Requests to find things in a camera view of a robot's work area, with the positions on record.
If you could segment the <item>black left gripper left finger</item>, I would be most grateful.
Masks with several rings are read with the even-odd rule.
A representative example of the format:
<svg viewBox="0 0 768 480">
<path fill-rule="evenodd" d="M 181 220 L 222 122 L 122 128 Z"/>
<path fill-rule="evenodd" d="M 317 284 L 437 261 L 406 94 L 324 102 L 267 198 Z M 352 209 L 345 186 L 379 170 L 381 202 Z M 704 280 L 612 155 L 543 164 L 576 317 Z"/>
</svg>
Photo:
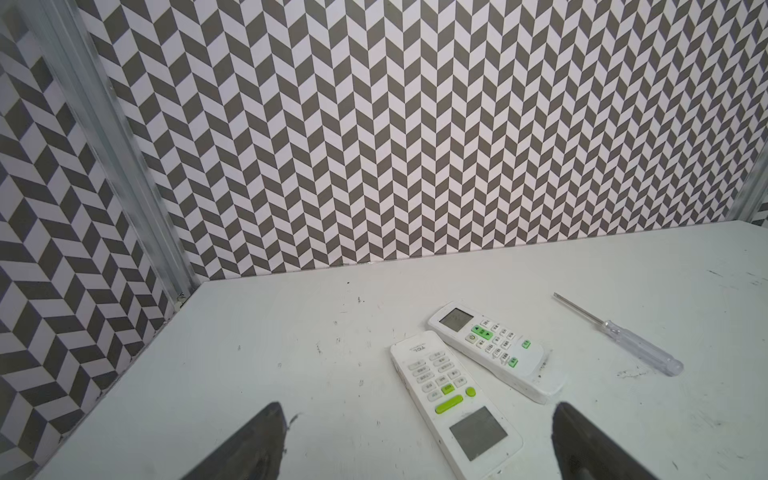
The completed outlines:
<svg viewBox="0 0 768 480">
<path fill-rule="evenodd" d="M 280 403 L 269 403 L 183 479 L 277 479 L 287 433 Z"/>
</svg>

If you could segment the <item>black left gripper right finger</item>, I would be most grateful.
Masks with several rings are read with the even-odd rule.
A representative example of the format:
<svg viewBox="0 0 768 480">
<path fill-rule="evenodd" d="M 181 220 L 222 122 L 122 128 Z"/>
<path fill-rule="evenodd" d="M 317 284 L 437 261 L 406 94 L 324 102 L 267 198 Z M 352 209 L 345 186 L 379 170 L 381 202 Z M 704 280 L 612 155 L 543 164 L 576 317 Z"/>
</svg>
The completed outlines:
<svg viewBox="0 0 768 480">
<path fill-rule="evenodd" d="M 656 479 L 570 403 L 557 404 L 551 440 L 562 479 Z"/>
</svg>

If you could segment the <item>clear handle screwdriver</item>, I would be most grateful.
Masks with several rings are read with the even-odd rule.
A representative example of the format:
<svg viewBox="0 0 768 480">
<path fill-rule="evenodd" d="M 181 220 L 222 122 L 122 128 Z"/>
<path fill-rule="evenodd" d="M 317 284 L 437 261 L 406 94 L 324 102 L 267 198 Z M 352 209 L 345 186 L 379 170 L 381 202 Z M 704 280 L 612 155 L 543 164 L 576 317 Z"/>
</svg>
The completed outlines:
<svg viewBox="0 0 768 480">
<path fill-rule="evenodd" d="M 684 365 L 681 361 L 641 336 L 611 321 L 600 319 L 557 292 L 553 293 L 553 297 L 589 320 L 599 331 L 648 366 L 669 377 L 678 376 L 683 372 Z"/>
</svg>

